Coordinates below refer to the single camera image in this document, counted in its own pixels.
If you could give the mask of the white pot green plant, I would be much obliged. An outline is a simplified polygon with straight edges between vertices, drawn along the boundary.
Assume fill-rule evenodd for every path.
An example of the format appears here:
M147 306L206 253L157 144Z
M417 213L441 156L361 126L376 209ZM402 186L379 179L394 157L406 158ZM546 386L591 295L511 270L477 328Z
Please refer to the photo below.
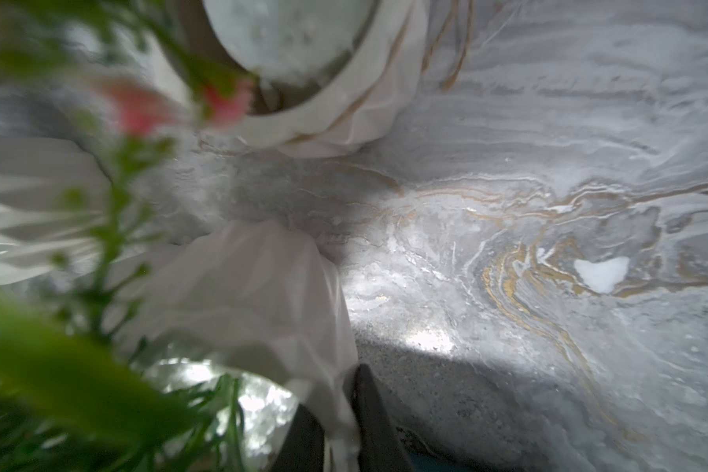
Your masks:
M299 405L356 471L358 364L336 267L273 221L0 291L0 471L270 470Z

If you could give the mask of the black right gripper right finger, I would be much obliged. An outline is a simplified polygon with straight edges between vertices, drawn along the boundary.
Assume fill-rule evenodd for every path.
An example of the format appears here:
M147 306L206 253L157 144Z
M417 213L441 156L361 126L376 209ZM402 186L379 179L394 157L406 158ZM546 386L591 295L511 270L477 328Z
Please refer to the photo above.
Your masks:
M360 470L414 472L415 467L385 409L377 379L366 364L357 367L352 405L361 433Z

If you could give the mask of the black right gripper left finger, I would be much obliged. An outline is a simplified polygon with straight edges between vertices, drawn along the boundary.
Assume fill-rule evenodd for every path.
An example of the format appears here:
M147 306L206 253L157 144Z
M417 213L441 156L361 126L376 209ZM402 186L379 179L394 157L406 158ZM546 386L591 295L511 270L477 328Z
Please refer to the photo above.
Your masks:
M315 416L299 405L270 472L323 472L325 431Z

